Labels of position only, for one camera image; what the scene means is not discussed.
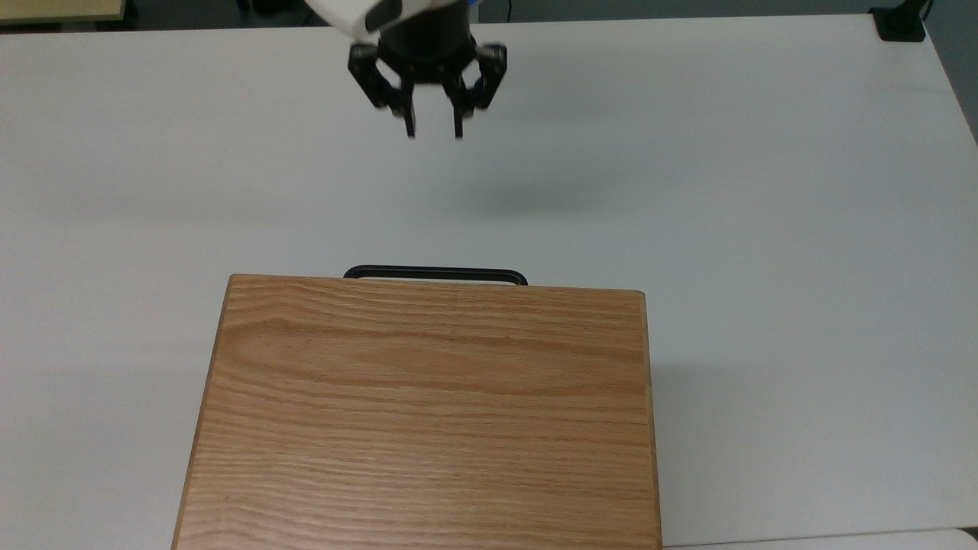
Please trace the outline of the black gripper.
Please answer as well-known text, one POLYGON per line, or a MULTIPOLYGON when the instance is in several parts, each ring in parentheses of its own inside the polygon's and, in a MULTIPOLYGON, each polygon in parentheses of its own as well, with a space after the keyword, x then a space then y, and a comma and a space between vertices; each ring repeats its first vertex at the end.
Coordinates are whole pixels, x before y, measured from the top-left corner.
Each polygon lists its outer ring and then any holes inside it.
POLYGON ((455 139, 461 140, 465 121, 478 109, 489 108, 507 69, 506 45, 474 42, 468 6, 421 11, 382 31, 378 48, 353 43, 347 60, 347 70, 369 102, 400 118, 409 139, 416 138, 414 83, 443 83, 452 104, 455 139), (392 85, 378 69, 380 60, 402 79, 399 86, 392 85), (478 67, 478 77, 468 85, 464 72, 471 65, 478 67))

